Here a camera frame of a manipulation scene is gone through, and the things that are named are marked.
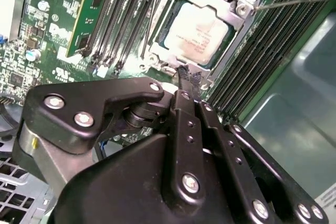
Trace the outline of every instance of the bolt head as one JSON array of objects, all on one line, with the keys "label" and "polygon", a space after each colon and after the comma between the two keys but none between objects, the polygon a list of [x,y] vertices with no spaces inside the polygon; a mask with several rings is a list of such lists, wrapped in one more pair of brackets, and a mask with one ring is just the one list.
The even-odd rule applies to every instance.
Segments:
[{"label": "bolt head", "polygon": [[91,127],[94,123],[92,115],[87,112],[80,112],[75,115],[75,122],[82,127]]},{"label": "bolt head", "polygon": [[308,209],[303,204],[299,204],[298,207],[302,215],[306,217],[307,219],[310,219],[311,216],[310,216],[310,212],[308,211]]},{"label": "bolt head", "polygon": [[312,206],[311,210],[313,210],[313,213],[315,214],[317,218],[323,219],[323,214],[321,213],[321,211],[319,210],[317,206]]},{"label": "bolt head", "polygon": [[182,177],[182,183],[183,183],[183,186],[184,188],[189,192],[189,193],[192,193],[192,194],[195,194],[198,192],[199,190],[199,184],[196,180],[196,178],[190,174],[185,174],[183,175]]},{"label": "bolt head", "polygon": [[260,200],[257,200],[257,199],[254,200],[253,201],[253,207],[260,217],[262,217],[263,219],[268,218],[268,211],[267,211],[266,207],[264,206],[264,204]]},{"label": "bolt head", "polygon": [[242,132],[241,128],[238,125],[233,125],[233,128],[235,129],[236,132]]},{"label": "bolt head", "polygon": [[62,98],[51,95],[44,100],[44,104],[53,109],[58,110],[64,107],[65,103]]},{"label": "bolt head", "polygon": [[212,108],[210,107],[210,105],[209,104],[204,104],[204,107],[205,107],[205,109],[207,110],[207,111],[212,111]]},{"label": "bolt head", "polygon": [[79,120],[82,123],[87,123],[90,121],[90,117],[88,115],[85,114],[79,114]]}]

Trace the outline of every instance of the ram slot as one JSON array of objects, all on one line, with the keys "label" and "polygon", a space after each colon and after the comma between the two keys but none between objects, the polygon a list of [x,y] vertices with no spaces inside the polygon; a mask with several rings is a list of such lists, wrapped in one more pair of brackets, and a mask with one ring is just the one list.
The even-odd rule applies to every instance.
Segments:
[{"label": "ram slot", "polygon": [[91,53],[95,47],[97,47],[98,50],[102,47],[101,41],[103,40],[104,35],[106,34],[107,27],[109,26],[109,22],[114,14],[114,10],[117,6],[117,3],[118,0],[104,1],[95,29],[93,30],[92,36],[88,41],[87,51],[89,53]]},{"label": "ram slot", "polygon": [[[313,19],[316,18],[319,14],[319,12],[323,9],[323,7],[326,5],[325,3],[318,3],[315,4],[317,6],[316,12],[314,13],[314,16],[312,17]],[[310,24],[310,20],[307,19],[304,24],[302,24],[303,27],[307,28]],[[299,34],[296,35],[296,40],[293,41],[292,43],[289,43],[288,49],[286,52],[283,54],[284,56],[290,54],[290,50],[293,47],[293,44],[297,42],[297,40],[302,36],[302,34],[305,31],[302,30]],[[232,113],[235,115],[240,115],[245,107],[249,104],[249,102],[253,99],[255,94],[263,87],[263,85],[266,83],[269,77],[273,74],[273,72],[282,64],[282,59],[283,57],[279,57],[278,61],[275,61],[269,66],[266,71],[259,76],[259,79],[257,81],[257,84],[254,85],[253,89],[251,89],[248,93],[247,96],[241,98],[239,102],[236,104],[236,106],[233,108]]]},{"label": "ram slot", "polygon": [[320,9],[321,4],[306,4],[269,10],[208,101],[220,111],[238,116]]},{"label": "ram slot", "polygon": [[119,54],[117,53],[120,48],[123,47],[122,42],[123,40],[129,40],[127,32],[132,33],[133,27],[130,26],[130,24],[134,23],[134,12],[137,9],[138,4],[143,4],[145,0],[131,0],[130,9],[127,11],[127,15],[122,20],[122,23],[120,25],[120,28],[118,32],[116,33],[116,40],[111,46],[111,50],[109,51],[108,55],[106,55],[106,61],[104,62],[106,65],[111,67],[116,59],[119,57]]},{"label": "ram slot", "polygon": [[209,99],[209,102],[211,104],[215,104],[217,106],[217,104],[220,103],[220,100],[222,99],[222,94],[225,92],[225,87],[227,85],[230,85],[235,80],[235,77],[239,74],[242,65],[244,65],[244,63],[249,60],[249,58],[246,58],[246,55],[256,49],[255,44],[258,43],[258,41],[261,40],[262,37],[265,36],[265,34],[267,34],[270,26],[269,21],[273,20],[273,22],[275,22],[278,15],[282,12],[283,9],[284,8],[277,8],[267,11],[267,14],[263,17],[260,25],[254,32],[252,37],[249,38],[247,44],[244,46],[242,51],[239,53],[235,61],[232,63],[232,65],[229,67],[229,69],[221,79],[221,83],[215,88],[215,90],[211,94]]},{"label": "ram slot", "polygon": [[[244,86],[244,83],[246,82],[247,78],[252,78],[250,75],[253,74],[252,71],[255,70],[255,68],[259,65],[260,62],[262,63],[268,63],[270,59],[267,57],[264,57],[267,52],[274,52],[279,50],[278,48],[282,46],[282,44],[279,44],[281,41],[278,40],[277,37],[283,33],[285,33],[284,29],[289,28],[288,21],[293,17],[293,15],[296,13],[296,11],[299,9],[300,5],[292,5],[288,7],[284,7],[279,15],[277,16],[276,22],[274,22],[272,25],[269,26],[267,33],[267,36],[263,37],[259,41],[259,45],[255,47],[255,50],[253,50],[248,55],[248,60],[244,67],[244,74],[241,74],[240,76],[236,76],[236,79],[234,79],[235,83],[238,83],[238,85],[231,85],[229,86],[230,89],[228,91],[225,91],[224,101],[221,104],[222,108],[228,108],[230,106],[229,103],[232,102],[232,99],[236,95],[236,93],[239,91],[242,86],[244,88],[247,88],[246,85]],[[299,22],[300,19],[293,18],[292,21]]]},{"label": "ram slot", "polygon": [[139,15],[136,15],[136,19],[133,21],[132,33],[127,39],[128,42],[124,44],[123,47],[121,47],[121,53],[118,54],[120,55],[120,57],[114,68],[114,73],[117,76],[120,74],[128,56],[130,55],[131,50],[134,46],[134,42],[139,37],[139,32],[143,30],[143,26],[139,26],[138,24],[145,24],[145,26],[148,26],[148,24],[146,24],[146,19],[153,1],[154,0],[145,0],[144,4],[138,10]]}]

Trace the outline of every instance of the green circuit board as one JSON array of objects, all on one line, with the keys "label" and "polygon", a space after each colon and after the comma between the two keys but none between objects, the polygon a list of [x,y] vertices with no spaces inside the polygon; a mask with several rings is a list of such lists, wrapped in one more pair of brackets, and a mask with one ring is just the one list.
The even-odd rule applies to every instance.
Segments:
[{"label": "green circuit board", "polygon": [[[89,39],[95,40],[98,37],[95,36],[97,34],[94,34],[94,29],[102,16],[103,8],[106,8],[103,4],[105,1],[26,0],[19,37],[0,45],[0,93],[14,95],[19,103],[23,104],[27,91],[39,84],[113,78],[109,74],[102,78],[95,72],[88,71],[90,56],[76,58],[76,54],[82,52],[82,45],[85,44],[82,43],[83,40],[88,42]],[[261,0],[261,3],[268,4],[272,1],[274,0]],[[247,36],[255,31],[256,24],[264,14],[264,12],[257,14],[255,24],[252,25]],[[158,81],[173,82],[170,76],[155,69],[151,68],[144,72],[138,67],[133,67],[137,64],[135,62],[138,61],[138,51],[149,22],[149,12],[145,13],[141,23],[137,23],[139,21],[137,15],[140,14],[134,12],[129,30],[125,31],[117,50],[119,54],[119,48],[123,50],[131,39],[131,30],[139,27],[140,32],[132,38],[133,47],[118,77],[149,76]],[[111,34],[114,36],[111,36],[110,42],[118,39],[118,34],[114,33],[114,30]],[[26,51],[31,49],[32,43],[41,54],[39,60],[34,62],[27,61],[25,58]]]}]

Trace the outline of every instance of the capacitor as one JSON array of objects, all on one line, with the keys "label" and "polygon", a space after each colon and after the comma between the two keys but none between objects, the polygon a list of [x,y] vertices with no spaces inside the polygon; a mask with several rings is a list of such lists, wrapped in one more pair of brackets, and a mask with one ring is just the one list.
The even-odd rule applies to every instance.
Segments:
[{"label": "capacitor", "polygon": [[26,59],[28,61],[37,61],[41,58],[41,52],[38,49],[32,49],[29,51],[26,51]]}]

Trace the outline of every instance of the screw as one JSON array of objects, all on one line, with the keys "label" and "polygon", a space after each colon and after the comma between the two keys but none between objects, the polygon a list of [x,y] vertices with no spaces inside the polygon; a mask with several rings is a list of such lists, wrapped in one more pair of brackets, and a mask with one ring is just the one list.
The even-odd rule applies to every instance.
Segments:
[{"label": "screw", "polygon": [[159,91],[159,90],[160,90],[159,85],[157,85],[156,83],[151,83],[151,84],[150,84],[150,87],[151,87],[151,89],[154,90],[154,91]]},{"label": "screw", "polygon": [[253,207],[260,217],[262,217],[263,219],[268,218],[268,211],[267,211],[266,207],[264,206],[264,204],[260,200],[258,200],[258,199],[254,200],[253,201]]},{"label": "screw", "polygon": [[305,216],[307,219],[310,219],[310,212],[308,211],[308,209],[303,204],[299,204],[298,207],[302,215]]},{"label": "screw", "polygon": [[235,131],[237,132],[242,132],[241,128],[238,125],[233,125],[233,128],[235,129]]},{"label": "screw", "polygon": [[196,180],[196,178],[190,174],[184,174],[183,177],[182,177],[182,183],[183,183],[183,186],[184,188],[189,192],[189,193],[192,193],[192,194],[195,194],[198,192],[199,190],[199,184]]},{"label": "screw", "polygon": [[208,104],[205,104],[204,107],[207,111],[212,111],[212,108]]},{"label": "screw", "polygon": [[64,107],[65,103],[62,98],[51,95],[44,100],[44,104],[53,109],[58,110]]},{"label": "screw", "polygon": [[237,7],[237,13],[240,16],[244,16],[246,14],[246,6],[245,5],[240,5]]},{"label": "screw", "polygon": [[118,136],[114,136],[114,137],[113,137],[113,140],[114,140],[114,141],[119,141],[120,138],[121,138],[121,137],[120,137],[119,135],[118,135]]},{"label": "screw", "polygon": [[194,138],[192,136],[188,136],[187,141],[192,144],[194,142]]},{"label": "screw", "polygon": [[87,112],[80,112],[75,115],[75,123],[82,127],[91,127],[93,126],[93,117]]},{"label": "screw", "polygon": [[182,92],[181,96],[187,100],[190,100],[190,96],[186,92]]},{"label": "screw", "polygon": [[315,214],[317,218],[323,219],[323,214],[321,213],[321,211],[319,210],[317,206],[312,206],[311,210],[313,210],[313,213]]},{"label": "screw", "polygon": [[154,64],[158,63],[158,61],[159,61],[159,57],[158,57],[157,55],[155,55],[155,54],[150,54],[150,55],[148,56],[148,62],[149,62],[149,64],[154,65]]}]

